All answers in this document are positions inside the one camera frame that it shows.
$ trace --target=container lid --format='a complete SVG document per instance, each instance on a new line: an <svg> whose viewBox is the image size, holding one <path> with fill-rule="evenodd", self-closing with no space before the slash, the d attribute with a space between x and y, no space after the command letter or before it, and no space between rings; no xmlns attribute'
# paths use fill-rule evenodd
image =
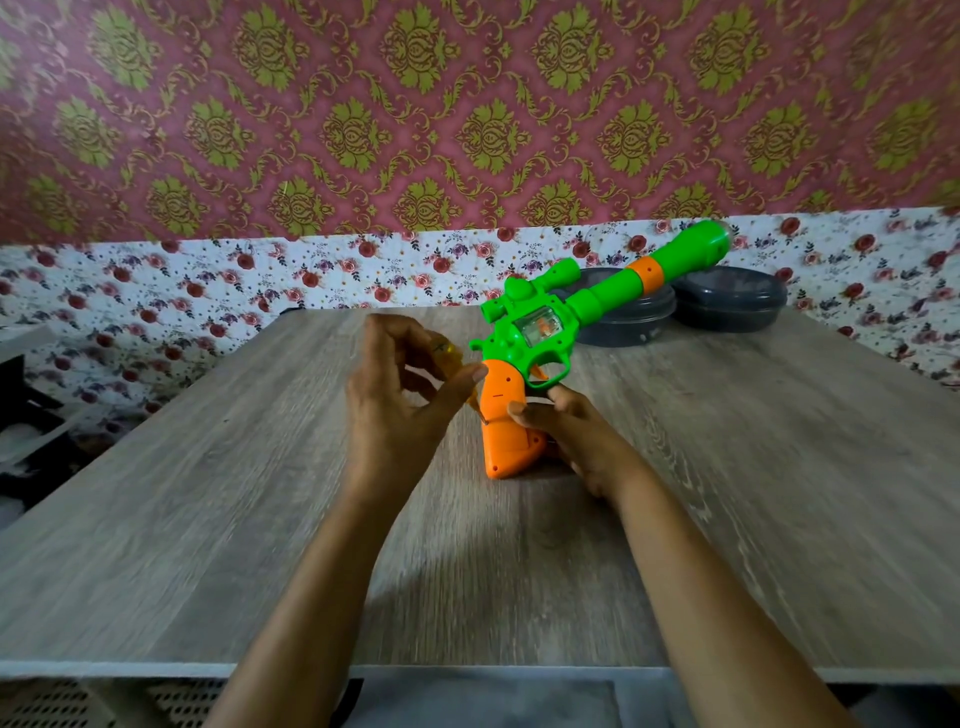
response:
<svg viewBox="0 0 960 728"><path fill-rule="evenodd" d="M580 273L580 280L559 289L556 293L561 301L566 301L577 291L590 288L601 280L619 273L623 268L586 268ZM650 296L642 296L605 313L600 319L608 323L657 321L665 319L677 307L676 294L668 285L654 291Z"/></svg>
<svg viewBox="0 0 960 728"><path fill-rule="evenodd" d="M767 311L786 305L786 286L762 271L716 265L672 282L677 300L715 311Z"/></svg>

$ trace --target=orange handle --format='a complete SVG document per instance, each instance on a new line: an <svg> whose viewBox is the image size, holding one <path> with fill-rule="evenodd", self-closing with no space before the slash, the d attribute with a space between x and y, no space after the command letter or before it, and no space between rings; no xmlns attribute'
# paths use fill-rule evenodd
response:
<svg viewBox="0 0 960 728"><path fill-rule="evenodd" d="M480 413L487 420L483 457L487 476L504 478L532 465L546 449L546 435L515 423L507 413L512 401L526 402L523 375L505 361L486 359L489 370L480 393Z"/></svg>

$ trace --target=toy gun barrel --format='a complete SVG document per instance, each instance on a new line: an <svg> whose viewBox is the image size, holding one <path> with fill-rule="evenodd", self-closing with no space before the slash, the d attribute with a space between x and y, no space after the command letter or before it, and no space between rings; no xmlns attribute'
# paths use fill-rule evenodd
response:
<svg viewBox="0 0 960 728"><path fill-rule="evenodd" d="M703 220L682 231L659 250L635 260L619 273L590 288L577 291L566 300L566 304L580 320L581 326L589 326L605 313L640 296L650 295L670 280L716 265L727 254L731 242L732 232L726 224Z"/></svg>

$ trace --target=finger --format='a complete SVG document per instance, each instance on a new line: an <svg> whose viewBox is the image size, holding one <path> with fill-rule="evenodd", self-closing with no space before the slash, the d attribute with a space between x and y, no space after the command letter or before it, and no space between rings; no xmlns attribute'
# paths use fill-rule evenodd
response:
<svg viewBox="0 0 960 728"><path fill-rule="evenodd" d="M512 401L507 405L507 413L518 425L541 429L563 446L563 435L566 433L564 418L569 415L560 412L553 404Z"/></svg>
<svg viewBox="0 0 960 728"><path fill-rule="evenodd" d="M364 322L361 369L368 383L395 390L400 385L396 370L396 341L384 325L385 318L374 313Z"/></svg>
<svg viewBox="0 0 960 728"><path fill-rule="evenodd" d="M400 372L400 386L408 392L420 395L428 402L433 401L437 396L437 388L433 386L429 379L416 372L411 372L409 369Z"/></svg>
<svg viewBox="0 0 960 728"><path fill-rule="evenodd" d="M368 318L374 317L398 346L430 353L430 334L416 319L392 313L374 313Z"/></svg>
<svg viewBox="0 0 960 728"><path fill-rule="evenodd" d="M585 418L589 412L587 397L575 389L562 384L555 384L547 390L546 396L554 403L558 411L566 412L574 417Z"/></svg>
<svg viewBox="0 0 960 728"><path fill-rule="evenodd" d="M420 411L420 416L429 419L436 427L446 430L446 426L464 406L477 382L486 375L486 364L467 364L466 367L462 367L459 372L444 382L433 401Z"/></svg>
<svg viewBox="0 0 960 728"><path fill-rule="evenodd" d="M437 381L446 381L444 371L437 365L433 359L433 353L420 352L412 350L407 352L407 366L414 369L423 369Z"/></svg>

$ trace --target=green toy gun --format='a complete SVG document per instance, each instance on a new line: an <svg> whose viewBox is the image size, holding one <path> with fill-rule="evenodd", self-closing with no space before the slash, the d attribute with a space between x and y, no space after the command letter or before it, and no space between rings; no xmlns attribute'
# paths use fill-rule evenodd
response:
<svg viewBox="0 0 960 728"><path fill-rule="evenodd" d="M546 436L515 423L507 405L525 402L526 386L546 390L569 374L570 352L581 327L624 303L649 296L669 280L716 265L730 249L731 237L722 223L696 223L659 250L565 302L550 291L580 279L580 266L573 258L555 263L532 280L506 279L503 295L480 306L493 333L470 342L473 351L483 352L489 369L480 395L487 475L509 477L543 453ZM541 365L557 363L564 367L559 374L538 376Z"/></svg>

